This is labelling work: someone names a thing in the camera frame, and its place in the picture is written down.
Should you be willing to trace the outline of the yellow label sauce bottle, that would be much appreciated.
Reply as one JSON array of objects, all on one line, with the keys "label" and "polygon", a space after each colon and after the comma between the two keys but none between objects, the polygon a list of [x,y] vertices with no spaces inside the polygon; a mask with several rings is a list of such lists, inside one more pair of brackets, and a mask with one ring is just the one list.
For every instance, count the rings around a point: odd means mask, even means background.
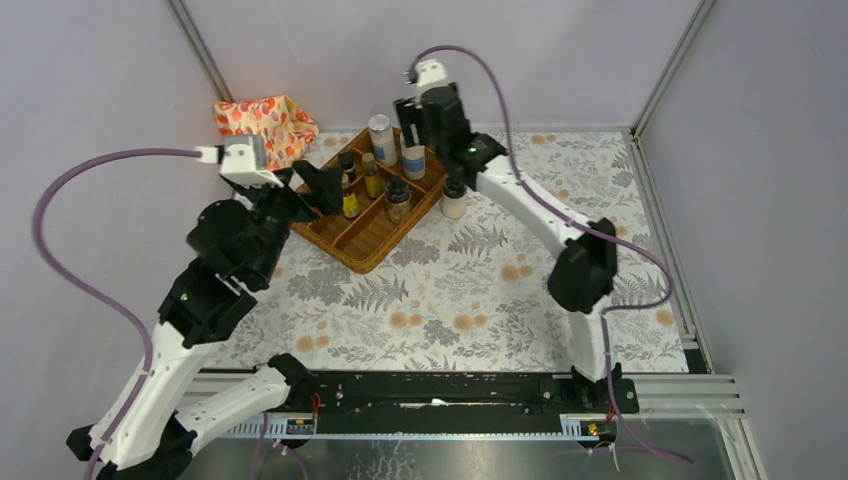
[{"label": "yellow label sauce bottle", "polygon": [[377,199],[383,193],[383,183],[376,158],[372,153],[366,152],[362,155],[361,162],[367,195],[370,199]]}]

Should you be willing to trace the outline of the black cap grinder bottle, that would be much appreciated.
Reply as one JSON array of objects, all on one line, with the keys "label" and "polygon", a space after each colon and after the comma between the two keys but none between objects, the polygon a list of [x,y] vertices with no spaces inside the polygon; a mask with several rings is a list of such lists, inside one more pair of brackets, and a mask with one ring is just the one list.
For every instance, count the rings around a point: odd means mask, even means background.
[{"label": "black cap grinder bottle", "polygon": [[389,220],[396,225],[403,223],[412,209],[410,186],[395,175],[386,185],[385,198]]}]

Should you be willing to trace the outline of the dark spice jar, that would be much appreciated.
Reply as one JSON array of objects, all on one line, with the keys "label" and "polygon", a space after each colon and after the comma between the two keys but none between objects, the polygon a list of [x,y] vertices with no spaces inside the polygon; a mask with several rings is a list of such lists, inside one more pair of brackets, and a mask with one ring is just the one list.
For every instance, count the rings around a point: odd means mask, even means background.
[{"label": "dark spice jar", "polygon": [[343,168],[350,184],[353,184],[357,178],[356,158],[356,154],[351,151],[342,152],[338,155],[338,164]]}]

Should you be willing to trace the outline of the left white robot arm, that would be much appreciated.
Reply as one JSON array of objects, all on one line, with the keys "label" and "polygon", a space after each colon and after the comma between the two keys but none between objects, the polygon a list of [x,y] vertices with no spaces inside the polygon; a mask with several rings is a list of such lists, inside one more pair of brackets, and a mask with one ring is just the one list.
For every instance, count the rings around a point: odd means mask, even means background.
[{"label": "left white robot arm", "polygon": [[174,479],[212,440],[254,415],[318,409],[314,375],[289,353],[195,405],[181,399],[269,287],[292,225],[340,212],[343,180],[338,167],[297,161],[259,188],[250,206],[219,200],[200,213],[187,237],[196,256],[159,307],[137,380],[100,422],[67,438],[88,478]]}]

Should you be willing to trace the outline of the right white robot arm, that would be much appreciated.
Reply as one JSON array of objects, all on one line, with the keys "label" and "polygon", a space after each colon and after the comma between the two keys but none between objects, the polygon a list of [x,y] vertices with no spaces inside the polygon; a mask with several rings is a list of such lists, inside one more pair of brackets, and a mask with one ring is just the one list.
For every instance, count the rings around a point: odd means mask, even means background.
[{"label": "right white robot arm", "polygon": [[571,212],[523,173],[506,147],[473,131],[455,83],[398,99],[394,109],[405,139],[432,147],[451,178],[501,206],[550,252],[547,291],[567,311],[577,341],[573,396],[583,410],[601,410],[621,377],[601,320],[618,271],[612,223]]}]

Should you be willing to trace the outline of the blue label pellet jar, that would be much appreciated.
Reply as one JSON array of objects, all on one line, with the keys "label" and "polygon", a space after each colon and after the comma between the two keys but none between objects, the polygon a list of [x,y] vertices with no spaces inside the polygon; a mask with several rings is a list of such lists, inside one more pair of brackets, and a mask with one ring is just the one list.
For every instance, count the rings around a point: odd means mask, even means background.
[{"label": "blue label pellet jar", "polygon": [[394,166],[397,163],[397,152],[390,118],[376,114],[369,118],[367,128],[375,158],[386,167]]},{"label": "blue label pellet jar", "polygon": [[426,148],[423,145],[403,146],[401,153],[404,175],[413,181],[423,179],[426,175]]}]

